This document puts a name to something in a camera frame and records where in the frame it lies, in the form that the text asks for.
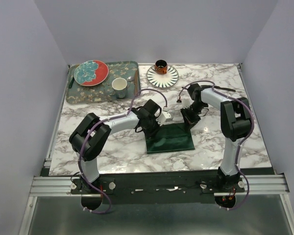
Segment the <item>dark green cloth napkin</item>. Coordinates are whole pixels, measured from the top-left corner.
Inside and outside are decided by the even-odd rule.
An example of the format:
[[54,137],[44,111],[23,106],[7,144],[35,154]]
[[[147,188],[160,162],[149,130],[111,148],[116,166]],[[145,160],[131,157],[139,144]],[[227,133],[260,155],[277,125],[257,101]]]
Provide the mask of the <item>dark green cloth napkin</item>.
[[147,154],[194,150],[190,129],[184,123],[163,125],[152,137],[146,139]]

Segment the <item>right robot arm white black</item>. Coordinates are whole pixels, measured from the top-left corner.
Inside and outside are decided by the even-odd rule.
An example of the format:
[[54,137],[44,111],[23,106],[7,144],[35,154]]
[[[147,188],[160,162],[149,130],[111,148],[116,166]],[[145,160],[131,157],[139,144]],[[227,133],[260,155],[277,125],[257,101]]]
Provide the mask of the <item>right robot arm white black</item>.
[[189,129],[199,122],[199,113],[203,108],[212,106],[220,111],[220,127],[225,137],[225,149],[220,165],[222,176],[216,179],[216,187],[226,192],[234,184],[230,176],[241,173],[241,148],[254,130],[254,118],[247,98],[227,96],[218,91],[219,87],[216,87],[215,83],[211,86],[201,86],[199,83],[192,82],[182,88],[188,92],[193,103],[188,99],[182,99],[181,93],[178,94],[177,101],[182,103],[181,113]]

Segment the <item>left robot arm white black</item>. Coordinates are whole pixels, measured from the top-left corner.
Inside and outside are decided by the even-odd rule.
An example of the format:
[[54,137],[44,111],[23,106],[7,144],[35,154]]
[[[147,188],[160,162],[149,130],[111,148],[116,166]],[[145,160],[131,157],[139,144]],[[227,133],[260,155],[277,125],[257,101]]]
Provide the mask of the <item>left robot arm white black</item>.
[[160,129],[156,113],[162,108],[153,100],[138,108],[130,107],[123,114],[100,119],[94,113],[85,116],[69,137],[74,152],[78,155],[78,167],[82,178],[82,188],[87,193],[98,190],[99,178],[97,156],[101,153],[108,137],[124,130],[140,129],[148,137],[155,135]]

